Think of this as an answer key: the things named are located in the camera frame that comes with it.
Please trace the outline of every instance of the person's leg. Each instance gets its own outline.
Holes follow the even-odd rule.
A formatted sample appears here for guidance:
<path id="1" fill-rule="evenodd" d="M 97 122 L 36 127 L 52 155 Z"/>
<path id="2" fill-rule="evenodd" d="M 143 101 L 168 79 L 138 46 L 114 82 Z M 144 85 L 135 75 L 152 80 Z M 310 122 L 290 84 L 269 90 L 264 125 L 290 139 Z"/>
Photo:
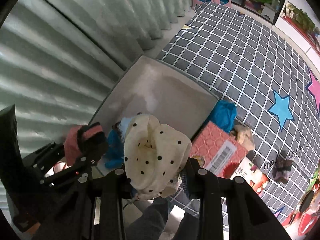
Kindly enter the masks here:
<path id="1" fill-rule="evenodd" d="M 199 219 L 185 212 L 172 240 L 196 240 L 198 231 Z"/>
<path id="2" fill-rule="evenodd" d="M 155 198 L 142 216 L 126 228 L 127 240 L 158 240 L 173 206 L 166 199 Z"/>

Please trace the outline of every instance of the beige cloth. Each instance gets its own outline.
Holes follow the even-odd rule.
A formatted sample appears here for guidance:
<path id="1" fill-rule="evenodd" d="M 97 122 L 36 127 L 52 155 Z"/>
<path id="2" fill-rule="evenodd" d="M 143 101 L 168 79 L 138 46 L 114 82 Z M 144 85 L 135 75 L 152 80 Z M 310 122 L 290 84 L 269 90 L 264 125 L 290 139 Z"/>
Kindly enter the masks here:
<path id="1" fill-rule="evenodd" d="M 191 141 L 153 115 L 134 117 L 124 140 L 124 166 L 137 198 L 163 198 L 177 192 L 191 150 Z"/>
<path id="2" fill-rule="evenodd" d="M 233 129 L 236 131 L 236 133 L 231 131 L 230 134 L 234 135 L 237 142 L 240 143 L 244 148 L 246 148 L 248 151 L 252 151 L 256 148 L 254 145 L 252 132 L 249 127 L 236 124 Z"/>

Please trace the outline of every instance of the white curtain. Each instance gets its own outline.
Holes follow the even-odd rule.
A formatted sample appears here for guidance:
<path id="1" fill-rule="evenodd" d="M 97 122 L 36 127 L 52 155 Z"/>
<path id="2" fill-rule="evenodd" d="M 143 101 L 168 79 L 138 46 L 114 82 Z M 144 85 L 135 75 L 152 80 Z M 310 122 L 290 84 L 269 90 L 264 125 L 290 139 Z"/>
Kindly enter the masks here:
<path id="1" fill-rule="evenodd" d="M 46 0 L 125 70 L 191 0 Z"/>

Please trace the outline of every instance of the blue star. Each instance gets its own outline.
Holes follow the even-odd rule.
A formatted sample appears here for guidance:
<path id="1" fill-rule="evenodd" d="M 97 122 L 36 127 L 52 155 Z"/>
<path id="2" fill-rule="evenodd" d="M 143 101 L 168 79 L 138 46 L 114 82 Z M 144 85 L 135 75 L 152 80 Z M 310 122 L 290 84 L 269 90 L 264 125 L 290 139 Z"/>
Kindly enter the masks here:
<path id="1" fill-rule="evenodd" d="M 276 218 L 278 218 L 278 216 L 280 216 L 280 214 L 283 211 L 283 209 L 284 209 L 284 206 L 282 208 L 279 208 L 276 212 L 273 213 Z"/>
<path id="2" fill-rule="evenodd" d="M 280 130 L 282 131 L 286 120 L 294 121 L 293 115 L 289 109 L 290 95 L 282 98 L 275 90 L 273 90 L 273 95 L 275 96 L 275 103 L 270 107 L 268 112 L 278 117 Z"/>

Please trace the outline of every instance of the pink star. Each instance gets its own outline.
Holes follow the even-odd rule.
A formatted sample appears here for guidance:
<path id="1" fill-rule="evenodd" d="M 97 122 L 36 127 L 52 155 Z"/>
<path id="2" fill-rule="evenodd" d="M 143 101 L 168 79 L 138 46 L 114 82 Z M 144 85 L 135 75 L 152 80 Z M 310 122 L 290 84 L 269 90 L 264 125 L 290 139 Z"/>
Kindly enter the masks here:
<path id="1" fill-rule="evenodd" d="M 315 98 L 316 100 L 316 108 L 318 115 L 320 114 L 319 109 L 320 109 L 320 83 L 319 81 L 315 78 L 311 70 L 309 69 L 310 73 L 310 78 L 311 82 L 306 86 L 306 90 L 310 92 L 310 94 Z"/>

